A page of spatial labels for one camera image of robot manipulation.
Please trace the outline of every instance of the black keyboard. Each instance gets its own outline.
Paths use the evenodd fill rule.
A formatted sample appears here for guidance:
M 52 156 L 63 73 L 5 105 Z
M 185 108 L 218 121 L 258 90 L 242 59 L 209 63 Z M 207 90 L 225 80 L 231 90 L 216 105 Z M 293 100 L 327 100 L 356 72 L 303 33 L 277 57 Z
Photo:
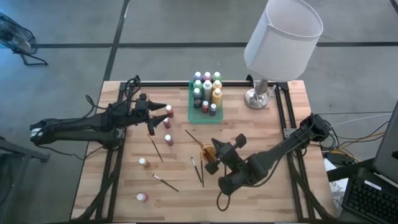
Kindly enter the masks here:
M 342 206 L 373 223 L 398 223 L 398 189 L 364 169 L 349 178 Z

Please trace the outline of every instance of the silver lamp base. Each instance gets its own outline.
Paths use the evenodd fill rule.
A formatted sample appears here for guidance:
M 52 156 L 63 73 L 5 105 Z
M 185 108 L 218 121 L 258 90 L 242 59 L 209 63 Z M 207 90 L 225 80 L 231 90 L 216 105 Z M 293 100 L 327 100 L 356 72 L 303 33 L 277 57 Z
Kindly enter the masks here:
M 261 110 L 268 104 L 268 95 L 267 93 L 258 95 L 255 89 L 251 89 L 244 96 L 244 104 L 252 110 Z

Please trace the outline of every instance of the wooden table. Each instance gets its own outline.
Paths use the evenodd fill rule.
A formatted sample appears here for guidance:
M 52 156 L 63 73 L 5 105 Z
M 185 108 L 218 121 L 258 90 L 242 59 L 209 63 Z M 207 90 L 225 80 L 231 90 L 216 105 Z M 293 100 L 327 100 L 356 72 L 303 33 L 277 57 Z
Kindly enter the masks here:
M 119 84 L 120 82 L 104 82 L 99 99 L 100 106 L 116 101 Z M 289 88 L 297 126 L 299 126 L 299 122 L 311 112 L 307 92 L 303 81 L 289 82 Z M 243 133 L 248 143 L 242 149 L 238 149 L 241 157 L 266 151 L 283 140 L 275 98 L 270 100 L 264 110 L 250 110 L 243 101 L 243 96 L 248 89 L 249 87 L 223 88 L 224 120 L 222 123 L 191 124 L 188 121 L 188 87 L 142 87 L 140 92 L 146 93 L 150 100 L 172 105 L 175 116 L 170 119 L 171 129 L 165 129 L 164 125 L 160 124 L 153 138 L 164 162 L 160 161 L 147 137 L 146 125 L 128 127 L 113 216 L 114 222 L 296 221 L 292 186 L 285 157 L 267 184 L 256 189 L 242 187 L 232 194 L 231 205 L 225 212 L 220 212 L 216 207 L 216 197 L 220 192 L 217 180 L 223 175 L 223 169 L 215 175 L 210 175 L 204 170 L 205 187 L 202 188 L 192 167 L 190 157 L 194 157 L 200 165 L 200 147 L 184 129 L 190 131 L 207 146 L 211 145 L 211 138 L 233 142 L 238 134 Z M 165 109 L 162 109 L 151 114 L 164 113 Z M 285 114 L 285 117 L 289 126 L 288 115 Z M 166 134 L 172 136 L 175 143 L 173 146 L 166 144 L 164 140 Z M 98 146 L 96 142 L 90 143 L 87 153 Z M 84 162 L 72 218 L 78 217 L 98 193 L 105 157 L 106 151 L 100 150 Z M 148 159 L 150 162 L 148 169 L 138 164 L 140 157 Z M 312 192 L 334 215 L 333 200 L 319 148 L 309 147 L 304 161 Z M 153 174 L 163 178 L 180 192 L 154 179 Z M 136 200 L 136 195 L 140 192 L 148 194 L 149 200 L 146 203 Z M 300 198 L 306 214 L 302 192 Z M 226 199 L 225 195 L 221 196 L 221 207 L 224 207 Z M 104 215 L 108 210 L 107 204 L 105 201 Z

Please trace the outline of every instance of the paint bottle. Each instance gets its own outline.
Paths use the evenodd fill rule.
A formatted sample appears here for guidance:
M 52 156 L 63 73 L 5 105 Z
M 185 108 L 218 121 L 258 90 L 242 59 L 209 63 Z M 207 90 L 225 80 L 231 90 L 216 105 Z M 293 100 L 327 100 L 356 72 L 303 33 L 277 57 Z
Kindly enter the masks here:
M 213 97 L 211 98 L 211 102 L 217 106 L 217 109 L 221 106 L 221 100 L 223 99 L 223 92 L 217 88 L 213 91 Z
M 219 88 L 221 90 L 222 87 L 223 87 L 223 84 L 221 84 L 221 81 L 216 80 L 213 82 L 212 90 L 215 91 L 217 88 Z
M 212 84 L 209 80 L 206 80 L 203 84 L 203 100 L 211 102 L 211 87 Z
M 193 75 L 193 81 L 196 81 L 196 80 L 201 80 L 200 72 L 195 72 L 195 74 Z
M 166 136 L 164 136 L 164 139 L 166 140 L 166 142 L 167 142 L 167 144 L 168 144 L 169 146 L 172 146 L 172 145 L 174 144 L 173 139 L 172 139 L 172 137 L 171 137 L 169 134 L 167 134 Z
M 215 72 L 213 75 L 213 82 L 215 82 L 216 80 L 221 81 L 221 74 L 219 72 Z
M 195 89 L 195 88 L 198 88 L 198 89 L 202 92 L 203 85 L 201 84 L 201 81 L 200 81 L 200 80 L 196 80 L 196 81 L 193 83 L 193 88 L 194 88 L 194 89 Z
M 173 112 L 173 108 L 170 105 L 166 106 L 166 112 L 169 115 L 169 118 L 174 117 L 174 112 Z
M 211 81 L 211 74 L 210 74 L 210 72 L 205 72 L 205 75 L 203 76 L 203 81 L 205 82 L 206 80 Z
M 199 88 L 193 90 L 193 107 L 198 109 L 201 106 L 201 94 Z
M 149 198 L 148 195 L 145 193 L 137 194 L 137 200 L 140 202 L 146 202 L 146 201 L 148 201 L 148 198 Z
M 201 110 L 204 112 L 204 113 L 207 113 L 207 111 L 209 110 L 209 102 L 208 101 L 204 101 L 202 104 L 201 104 Z
M 172 124 L 170 123 L 169 118 L 165 118 L 165 119 L 163 120 L 163 124 L 164 124 L 164 127 L 165 127 L 166 129 L 169 129 L 169 128 L 172 126 Z
M 215 116 L 216 115 L 216 111 L 217 111 L 217 106 L 214 103 L 212 103 L 210 105 L 210 116 Z
M 146 160 L 145 158 L 140 158 L 140 159 L 138 160 L 138 162 L 139 162 L 139 164 L 140 164 L 141 166 L 143 166 L 144 168 L 148 168 L 149 165 L 150 165 L 150 163 L 148 162 L 148 160 Z

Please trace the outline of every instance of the table lamp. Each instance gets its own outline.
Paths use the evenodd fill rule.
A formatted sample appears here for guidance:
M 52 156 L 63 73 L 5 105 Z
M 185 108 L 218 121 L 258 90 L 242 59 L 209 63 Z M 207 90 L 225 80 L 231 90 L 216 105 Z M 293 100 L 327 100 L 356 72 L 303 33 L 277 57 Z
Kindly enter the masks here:
M 322 20 L 302 0 L 269 0 L 244 49 L 244 61 L 253 75 L 263 78 L 244 96 L 247 107 L 264 108 L 268 81 L 287 82 L 305 70 L 323 31 Z

